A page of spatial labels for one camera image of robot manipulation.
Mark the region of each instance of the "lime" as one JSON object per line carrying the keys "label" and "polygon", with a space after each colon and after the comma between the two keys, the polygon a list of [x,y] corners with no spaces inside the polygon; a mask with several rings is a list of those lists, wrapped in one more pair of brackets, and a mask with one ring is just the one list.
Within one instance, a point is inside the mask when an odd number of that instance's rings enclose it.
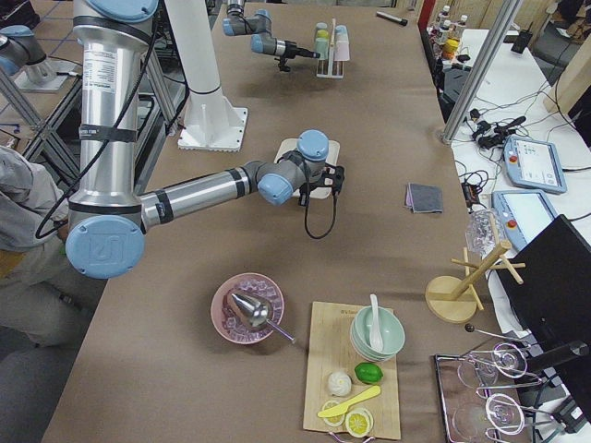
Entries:
{"label": "lime", "polygon": [[368,362],[360,363],[355,366],[355,375],[360,382],[368,385],[375,385],[382,377],[384,377],[384,374],[381,372],[381,368],[378,365]]}

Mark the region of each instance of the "stacked bowls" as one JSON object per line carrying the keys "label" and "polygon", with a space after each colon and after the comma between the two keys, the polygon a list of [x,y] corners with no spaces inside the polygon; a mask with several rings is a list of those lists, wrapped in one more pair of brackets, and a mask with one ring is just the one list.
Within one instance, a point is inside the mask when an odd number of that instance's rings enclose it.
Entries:
{"label": "stacked bowls", "polygon": [[361,357],[370,362],[385,362],[386,360],[390,360],[404,346],[404,328],[400,320],[387,309],[381,306],[378,309],[380,333],[384,342],[381,352],[372,349],[369,345],[369,332],[373,324],[371,306],[363,307],[357,312],[349,330],[349,338],[353,349]]}

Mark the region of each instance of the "gray jacket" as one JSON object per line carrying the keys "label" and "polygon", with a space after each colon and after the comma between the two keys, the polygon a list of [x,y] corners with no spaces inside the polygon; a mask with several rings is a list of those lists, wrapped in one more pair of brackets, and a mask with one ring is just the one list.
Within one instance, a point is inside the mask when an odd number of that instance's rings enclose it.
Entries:
{"label": "gray jacket", "polygon": [[[0,249],[27,252],[51,235],[35,238],[43,217],[63,192],[40,164],[0,146]],[[67,200],[52,214],[52,221],[67,217]],[[53,228],[47,223],[45,230]]]}

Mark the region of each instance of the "pink bowl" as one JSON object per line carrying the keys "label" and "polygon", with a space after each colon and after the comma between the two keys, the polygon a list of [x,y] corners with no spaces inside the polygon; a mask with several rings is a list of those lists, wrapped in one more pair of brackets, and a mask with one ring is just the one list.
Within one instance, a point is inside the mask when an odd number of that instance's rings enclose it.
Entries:
{"label": "pink bowl", "polygon": [[227,304],[226,295],[235,289],[253,293],[269,300],[273,306],[272,321],[277,324],[283,317],[284,304],[281,289],[269,277],[247,272],[228,279],[215,292],[213,300],[211,300],[211,321],[215,330],[222,337],[238,344],[253,344],[265,340],[272,334],[272,328],[257,331],[248,330]]}

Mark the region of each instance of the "stainless steel ladle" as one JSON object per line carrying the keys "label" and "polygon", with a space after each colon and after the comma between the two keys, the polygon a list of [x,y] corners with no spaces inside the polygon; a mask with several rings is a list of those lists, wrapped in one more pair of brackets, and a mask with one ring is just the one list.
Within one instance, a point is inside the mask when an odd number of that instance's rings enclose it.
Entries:
{"label": "stainless steel ladle", "polygon": [[237,289],[230,291],[226,297],[230,308],[248,329],[261,330],[270,326],[292,344],[296,343],[296,338],[292,337],[277,323],[271,320],[273,317],[273,306],[266,298]]}

